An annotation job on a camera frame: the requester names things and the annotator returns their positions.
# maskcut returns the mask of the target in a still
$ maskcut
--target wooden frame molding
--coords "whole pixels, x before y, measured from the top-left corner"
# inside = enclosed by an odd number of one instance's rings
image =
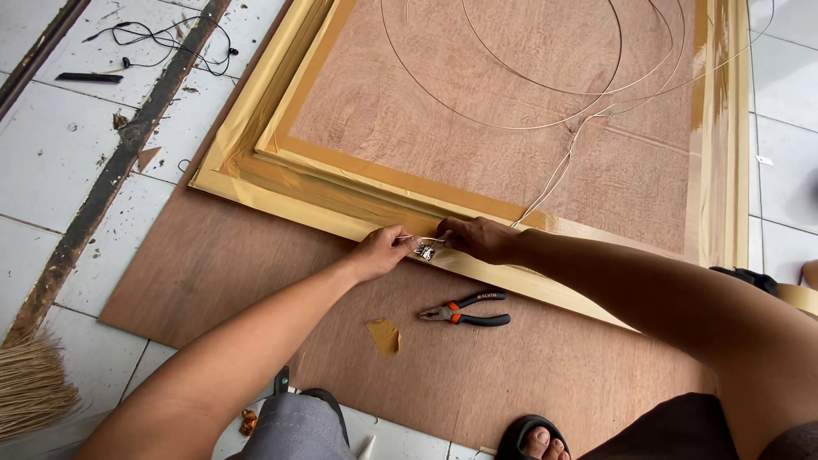
[[[429,235],[449,215],[484,216],[505,224],[516,220],[524,211],[522,206],[288,135],[353,5],[354,0],[293,2],[190,185],[355,241],[392,223]],[[539,212],[520,228],[608,241],[704,266],[746,266],[746,53],[712,71],[746,46],[746,9],[739,0],[696,0],[694,62],[701,63],[701,68],[694,69],[694,74],[708,73],[693,83],[683,254]],[[428,263],[627,327],[577,292],[524,268],[493,266],[445,249]]]

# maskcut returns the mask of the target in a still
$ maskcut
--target person's hand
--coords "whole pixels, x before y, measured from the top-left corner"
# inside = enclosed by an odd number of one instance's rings
[[[354,273],[357,284],[391,272],[401,259],[420,246],[420,237],[395,241],[396,237],[408,234],[402,225],[393,225],[367,235],[344,261]]]
[[[519,230],[484,217],[462,221],[445,218],[438,225],[438,238],[451,231],[446,243],[476,259],[493,265],[511,263],[515,255],[515,239]]]

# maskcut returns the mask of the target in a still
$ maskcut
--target person's arm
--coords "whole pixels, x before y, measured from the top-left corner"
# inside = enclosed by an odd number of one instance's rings
[[[185,346],[94,431],[75,458],[210,458],[218,437],[270,383],[347,291],[420,244],[400,225],[370,234],[338,263],[255,304]]]
[[[535,270],[709,366],[741,458],[818,420],[818,322],[760,289],[625,246],[448,218],[455,249]]]

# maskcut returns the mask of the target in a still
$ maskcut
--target gray pants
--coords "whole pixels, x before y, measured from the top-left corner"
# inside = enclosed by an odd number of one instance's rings
[[[312,396],[284,393],[261,407],[258,425],[230,460],[354,460],[338,414]]]

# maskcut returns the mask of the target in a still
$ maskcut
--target earphones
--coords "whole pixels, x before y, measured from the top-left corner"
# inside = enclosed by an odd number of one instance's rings
[[[171,29],[174,29],[178,25],[186,23],[189,20],[194,20],[194,19],[209,20],[210,22],[214,23],[216,25],[216,27],[218,27],[224,33],[224,36],[227,37],[227,54],[224,57],[224,59],[222,59],[221,61],[208,61],[207,59],[202,57],[198,52],[195,52],[195,51],[191,50],[190,48],[186,47],[181,42],[178,42],[173,37],[173,34],[170,33]],[[138,25],[138,26],[142,27],[144,30],[146,30],[147,33],[137,32],[136,30],[125,29],[125,27],[128,27],[129,25]],[[204,62],[204,66],[207,67],[208,72],[210,72],[213,75],[219,76],[219,75],[224,75],[225,72],[227,72],[227,68],[230,67],[230,56],[237,56],[239,54],[239,50],[231,47],[230,35],[227,34],[227,31],[225,29],[223,29],[222,26],[219,25],[216,21],[208,18],[207,16],[193,16],[193,17],[187,18],[185,20],[180,20],[179,22],[171,25],[170,27],[168,27],[166,29],[159,30],[157,32],[152,32],[151,29],[147,25],[144,25],[141,22],[136,22],[136,21],[120,22],[119,24],[115,25],[114,27],[109,27],[107,29],[100,30],[96,34],[84,39],[83,43],[90,42],[91,40],[99,37],[101,34],[107,32],[108,30],[110,30],[111,36],[114,38],[114,41],[116,42],[116,44],[118,44],[120,46],[130,45],[130,44],[133,44],[133,43],[138,43],[138,42],[141,42],[142,40],[150,38],[154,42],[156,42],[157,44],[159,44],[159,45],[161,45],[163,47],[169,48],[168,53],[165,54],[164,57],[162,57],[162,59],[158,60],[154,64],[137,64],[137,63],[131,62],[131,60],[128,59],[127,57],[123,57],[122,58],[122,65],[123,65],[123,67],[125,69],[129,69],[131,67],[154,67],[156,65],[161,64],[165,59],[168,59],[168,57],[170,56],[170,53],[173,52],[173,50],[183,50],[183,51],[189,52],[190,54],[192,54],[196,58],[201,59],[201,61]],[[128,41],[123,42],[123,41],[119,40],[119,37],[117,36],[117,31],[119,31],[120,33],[125,32],[125,33],[128,33],[128,34],[136,35],[137,37],[132,39],[132,40],[128,40]],[[159,35],[159,34],[167,34],[170,38],[158,37],[157,35]],[[225,62],[227,63],[227,65],[225,65],[224,70],[222,70],[221,72],[213,71],[213,69],[210,68],[211,64],[212,65],[221,65],[221,64],[224,64]]]

